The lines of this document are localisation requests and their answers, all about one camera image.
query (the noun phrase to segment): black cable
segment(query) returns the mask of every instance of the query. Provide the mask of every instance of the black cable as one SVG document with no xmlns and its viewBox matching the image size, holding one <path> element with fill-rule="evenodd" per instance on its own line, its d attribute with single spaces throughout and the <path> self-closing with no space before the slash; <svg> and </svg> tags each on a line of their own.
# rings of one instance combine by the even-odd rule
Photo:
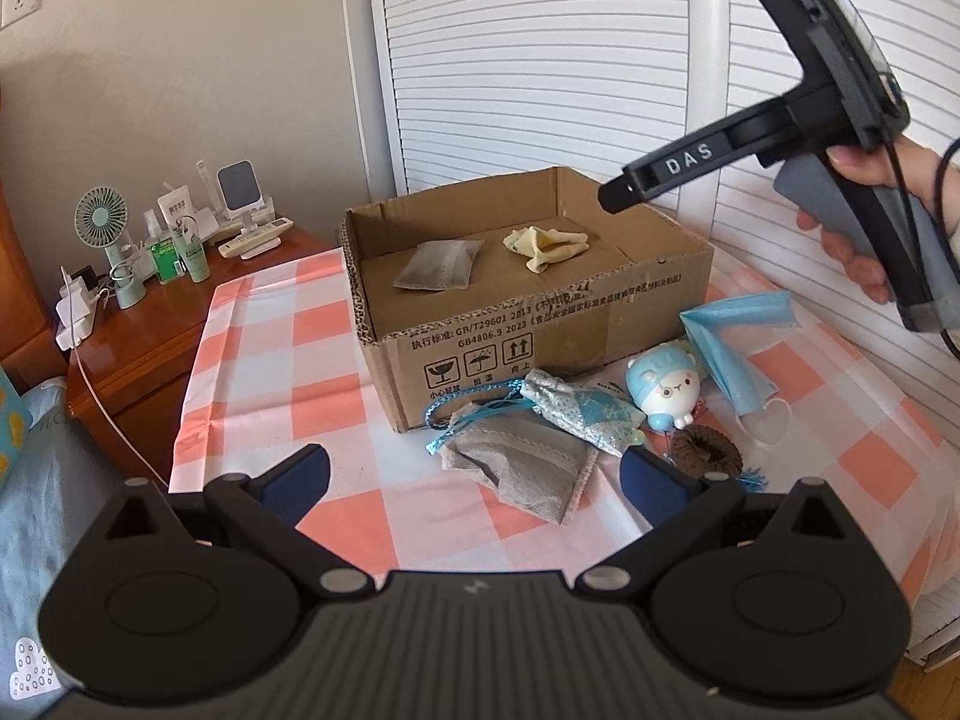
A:
<svg viewBox="0 0 960 720">
<path fill-rule="evenodd" d="M 950 167 L 950 161 L 957 151 L 960 151 L 960 138 L 953 141 L 944 151 L 944 155 L 940 158 L 940 163 L 937 166 L 937 172 L 933 177 L 933 220 L 947 240 L 949 240 L 949 233 L 947 233 L 947 222 L 944 219 L 944 182 L 947 180 L 947 169 Z M 950 333 L 942 330 L 940 338 L 944 340 L 949 353 L 960 360 L 960 348 L 957 348 L 953 338 L 950 337 Z"/>
<path fill-rule="evenodd" d="M 899 190 L 901 201 L 904 204 L 907 232 L 910 235 L 913 256 L 917 263 L 917 274 L 920 276 L 920 283 L 923 285 L 923 299 L 930 303 L 933 302 L 933 295 L 930 293 L 930 283 L 928 279 L 926 279 L 926 266 L 923 264 L 923 249 L 920 247 L 920 233 L 917 230 L 917 220 L 913 215 L 913 204 L 910 201 L 910 194 L 906 189 L 904 169 L 901 167 L 901 162 L 899 162 L 899 154 L 896 153 L 896 147 L 893 141 L 890 138 L 885 138 L 883 144 L 887 149 L 887 156 L 890 158 L 890 166 L 894 170 L 896 189 Z M 947 168 L 950 167 L 950 161 L 957 151 L 960 151 L 960 138 L 953 141 L 944 152 L 933 179 L 933 220 L 941 233 L 943 233 L 944 240 L 949 240 L 947 223 L 944 220 L 944 181 L 946 181 L 947 178 Z M 943 339 L 944 346 L 947 346 L 947 351 L 949 351 L 953 357 L 956 357 L 957 360 L 960 360 L 960 348 L 953 342 L 950 333 L 947 332 L 947 330 L 941 330 L 940 338 Z"/>
</svg>

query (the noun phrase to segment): gray handle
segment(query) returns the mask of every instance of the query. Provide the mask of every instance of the gray handle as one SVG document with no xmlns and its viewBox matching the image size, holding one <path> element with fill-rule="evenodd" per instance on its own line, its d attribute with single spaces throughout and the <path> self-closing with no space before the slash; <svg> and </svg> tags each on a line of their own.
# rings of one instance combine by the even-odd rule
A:
<svg viewBox="0 0 960 720">
<path fill-rule="evenodd" d="M 857 254 L 877 258 L 874 246 L 842 191 L 814 154 L 784 162 L 774 181 L 774 189 L 816 218 L 824 229 L 850 238 Z M 877 197 L 877 213 L 888 215 L 906 250 L 912 250 L 913 242 L 898 190 L 872 187 L 872 191 Z M 901 306 L 904 323 L 923 333 L 960 327 L 960 278 L 957 275 L 960 271 L 952 257 L 944 252 L 930 214 L 915 196 L 911 194 L 910 199 L 933 303 L 910 306 L 909 309 Z"/>
</svg>

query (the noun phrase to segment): finger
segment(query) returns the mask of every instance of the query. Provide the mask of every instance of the finger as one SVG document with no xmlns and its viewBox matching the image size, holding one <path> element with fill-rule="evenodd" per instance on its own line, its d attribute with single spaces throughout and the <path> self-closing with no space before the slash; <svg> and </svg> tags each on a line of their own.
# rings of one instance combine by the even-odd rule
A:
<svg viewBox="0 0 960 720">
<path fill-rule="evenodd" d="M 934 176 L 940 162 L 939 156 L 902 135 L 894 142 L 894 149 L 904 174 L 906 190 L 915 194 L 926 210 L 932 211 Z M 827 156 L 837 172 L 851 181 L 865 186 L 896 186 L 896 174 L 886 148 L 877 148 L 868 154 L 859 146 L 831 146 L 827 149 Z M 947 234 L 952 234 L 960 223 L 960 205 L 949 202 L 954 196 L 960 196 L 960 172 L 948 170 L 944 177 L 944 221 L 947 223 Z"/>
<path fill-rule="evenodd" d="M 874 303 L 880 303 L 881 306 L 893 300 L 890 288 L 886 284 L 872 284 L 869 287 L 861 287 L 861 290 L 867 298 Z"/>
<path fill-rule="evenodd" d="M 840 263 L 848 263 L 853 260 L 853 244 L 851 240 L 840 233 L 830 232 L 829 230 L 820 231 L 820 245 L 827 252 L 827 257 Z"/>
<path fill-rule="evenodd" d="M 853 257 L 851 261 L 844 263 L 843 270 L 848 279 L 861 287 L 880 287 L 887 283 L 883 266 L 870 257 Z"/>
<path fill-rule="evenodd" d="M 810 214 L 806 213 L 806 211 L 798 211 L 797 226 L 802 229 L 803 232 L 809 232 L 810 230 L 817 229 L 820 226 L 820 223 Z"/>
</svg>

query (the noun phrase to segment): white cable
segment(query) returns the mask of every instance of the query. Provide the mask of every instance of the white cable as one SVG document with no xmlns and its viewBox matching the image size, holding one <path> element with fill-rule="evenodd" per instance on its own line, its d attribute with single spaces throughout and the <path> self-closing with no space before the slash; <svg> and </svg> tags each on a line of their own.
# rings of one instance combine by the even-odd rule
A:
<svg viewBox="0 0 960 720">
<path fill-rule="evenodd" d="M 760 411 L 763 412 L 766 410 L 767 406 L 769 406 L 771 403 L 782 403 L 786 406 L 786 428 L 784 428 L 784 435 L 780 436 L 779 440 L 776 440 L 773 443 L 765 442 L 765 440 L 759 439 L 747 429 L 745 424 L 743 424 L 743 421 L 740 419 L 740 415 L 737 413 L 733 415 L 733 418 L 736 419 L 737 426 L 743 431 L 743 434 L 762 449 L 776 449 L 776 447 L 784 443 L 786 441 L 786 437 L 790 433 L 790 422 L 793 421 L 793 407 L 789 404 L 789 402 L 785 401 L 781 397 L 770 398 L 770 400 L 763 405 L 763 408 Z"/>
<path fill-rule="evenodd" d="M 117 436 L 119 436 L 120 439 L 123 440 L 123 443 L 127 445 L 130 451 L 137 456 L 137 459 L 141 461 L 141 463 L 144 464 L 144 466 L 147 466 L 147 468 L 150 469 L 151 473 L 154 474 L 155 477 L 157 477 L 157 480 L 163 485 L 163 488 L 165 490 L 170 490 L 170 485 L 167 485 L 163 477 L 157 473 L 157 470 L 153 466 L 151 466 L 149 463 L 147 463 L 147 459 L 143 455 L 141 455 L 139 452 L 136 451 L 136 447 L 131 444 L 130 440 L 124 435 L 124 432 L 120 430 L 120 426 L 113 421 L 113 417 L 110 416 L 109 413 L 107 413 L 106 407 L 97 396 L 97 392 L 95 391 L 95 389 L 93 389 L 93 384 L 90 383 L 90 379 L 88 378 L 88 375 L 86 375 L 86 368 L 83 367 L 83 362 L 80 360 L 80 352 L 77 350 L 77 336 L 73 329 L 73 296 L 70 295 L 70 282 L 67 279 L 66 270 L 61 268 L 61 273 L 64 275 L 64 285 L 66 286 L 66 298 L 67 298 L 67 303 L 69 304 L 69 307 L 70 307 L 70 314 L 69 314 L 70 316 L 70 348 L 73 349 L 77 355 L 77 367 L 80 369 L 80 376 L 83 376 L 83 381 L 86 384 L 86 388 L 90 390 L 90 396 L 93 398 L 93 402 L 97 404 L 97 406 L 100 408 L 100 411 L 103 412 L 104 417 L 107 418 L 107 422 L 109 422 L 110 427 L 112 427 L 116 431 Z M 98 300 L 100 299 L 100 293 L 97 293 L 97 299 Z"/>
</svg>

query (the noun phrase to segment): toy figurine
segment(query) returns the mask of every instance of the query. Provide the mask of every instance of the toy figurine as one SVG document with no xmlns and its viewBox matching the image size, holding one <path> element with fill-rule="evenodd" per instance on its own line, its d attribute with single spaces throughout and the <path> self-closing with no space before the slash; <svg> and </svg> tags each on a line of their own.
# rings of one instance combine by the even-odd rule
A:
<svg viewBox="0 0 960 720">
<path fill-rule="evenodd" d="M 661 343 L 627 363 L 627 389 L 651 430 L 683 429 L 700 397 L 696 361 L 678 344 Z"/>
</svg>

